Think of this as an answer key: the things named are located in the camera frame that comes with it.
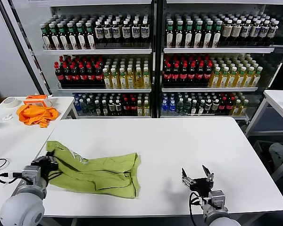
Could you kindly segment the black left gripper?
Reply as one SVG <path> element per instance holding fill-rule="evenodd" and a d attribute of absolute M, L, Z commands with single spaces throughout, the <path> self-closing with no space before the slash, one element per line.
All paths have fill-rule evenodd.
<path fill-rule="evenodd" d="M 41 177 L 49 182 L 49 173 L 58 170 L 58 162 L 53 156 L 53 152 L 47 152 L 45 156 L 40 156 L 33 160 L 31 166 L 38 166 L 41 168 Z"/>

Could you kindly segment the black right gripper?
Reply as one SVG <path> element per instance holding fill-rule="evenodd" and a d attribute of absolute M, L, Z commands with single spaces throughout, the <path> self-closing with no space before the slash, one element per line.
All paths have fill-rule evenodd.
<path fill-rule="evenodd" d="M 185 170 L 182 168 L 182 183 L 185 186 L 189 186 L 191 191 L 197 192 L 199 196 L 208 196 L 208 193 L 214 185 L 214 173 L 211 173 L 204 165 L 202 165 L 202 168 L 206 174 L 206 178 L 196 179 L 188 177 Z"/>

